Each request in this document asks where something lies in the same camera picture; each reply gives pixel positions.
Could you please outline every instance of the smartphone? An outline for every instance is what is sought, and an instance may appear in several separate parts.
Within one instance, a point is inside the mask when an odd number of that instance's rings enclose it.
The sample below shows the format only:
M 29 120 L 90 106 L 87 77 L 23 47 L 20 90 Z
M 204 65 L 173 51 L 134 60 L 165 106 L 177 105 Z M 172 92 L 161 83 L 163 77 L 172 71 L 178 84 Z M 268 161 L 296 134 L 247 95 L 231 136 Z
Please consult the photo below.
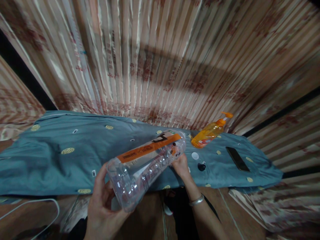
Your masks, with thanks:
M 242 158 L 240 157 L 237 150 L 235 150 L 234 148 L 231 148 L 231 147 L 226 147 L 226 149 L 227 149 L 229 155 L 231 156 L 234 164 L 237 166 L 237 168 L 240 171 L 250 172 L 249 168 L 247 167 L 245 162 L 242 160 Z

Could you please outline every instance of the hand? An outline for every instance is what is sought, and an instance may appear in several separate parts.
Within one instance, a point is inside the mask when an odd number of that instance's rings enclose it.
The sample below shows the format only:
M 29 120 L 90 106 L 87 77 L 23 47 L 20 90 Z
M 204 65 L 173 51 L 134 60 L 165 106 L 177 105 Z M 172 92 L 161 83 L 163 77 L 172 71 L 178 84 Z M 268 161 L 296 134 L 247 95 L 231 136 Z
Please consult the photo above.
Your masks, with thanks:
M 88 205 L 88 222 L 85 240 L 113 239 L 130 213 L 111 211 L 111 200 L 115 196 L 111 182 L 105 183 L 106 163 L 96 176 L 93 194 Z
M 188 168 L 187 156 L 185 154 L 182 154 L 177 160 L 173 161 L 172 166 L 182 180 L 191 176 Z

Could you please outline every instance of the silver bracelet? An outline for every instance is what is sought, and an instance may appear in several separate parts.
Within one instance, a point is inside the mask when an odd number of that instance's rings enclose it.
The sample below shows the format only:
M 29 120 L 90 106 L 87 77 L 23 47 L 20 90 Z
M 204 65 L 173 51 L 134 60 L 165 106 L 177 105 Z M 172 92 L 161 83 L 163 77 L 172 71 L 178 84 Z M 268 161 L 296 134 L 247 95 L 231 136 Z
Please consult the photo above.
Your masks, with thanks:
M 189 202 L 189 205 L 191 207 L 195 206 L 195 205 L 198 205 L 199 203 L 201 203 L 202 201 L 204 200 L 204 195 L 201 193 L 201 197 L 199 197 L 198 199 L 192 201 L 192 202 Z

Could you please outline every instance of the pump dispenser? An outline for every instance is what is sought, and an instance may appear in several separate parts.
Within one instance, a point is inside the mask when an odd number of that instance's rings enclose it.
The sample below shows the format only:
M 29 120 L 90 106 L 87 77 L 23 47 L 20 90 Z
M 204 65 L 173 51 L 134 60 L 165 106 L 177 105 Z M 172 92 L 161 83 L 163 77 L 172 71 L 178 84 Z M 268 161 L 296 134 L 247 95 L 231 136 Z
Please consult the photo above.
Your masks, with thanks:
M 203 148 L 213 139 L 215 139 L 224 130 L 227 118 L 232 118 L 233 114 L 229 112 L 222 112 L 226 116 L 218 121 L 210 123 L 201 132 L 199 132 L 191 141 L 192 145 L 196 148 Z

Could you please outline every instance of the clear plastic bottle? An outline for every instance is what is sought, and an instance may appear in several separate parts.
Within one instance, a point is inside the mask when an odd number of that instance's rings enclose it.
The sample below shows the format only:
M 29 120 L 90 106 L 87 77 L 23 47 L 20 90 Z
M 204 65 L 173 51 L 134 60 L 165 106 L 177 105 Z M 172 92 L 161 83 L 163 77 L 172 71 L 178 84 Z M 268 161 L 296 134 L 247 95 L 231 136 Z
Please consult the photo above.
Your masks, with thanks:
M 107 172 L 124 211 L 134 210 L 149 186 L 185 149 L 185 134 L 167 130 L 151 142 L 109 161 Z
M 232 118 L 232 113 L 225 113 L 224 119 L 220 118 L 218 121 L 210 123 L 201 132 L 199 132 L 191 141 L 196 148 L 204 148 L 208 143 L 215 139 L 224 130 L 223 126 L 226 124 L 227 118 Z

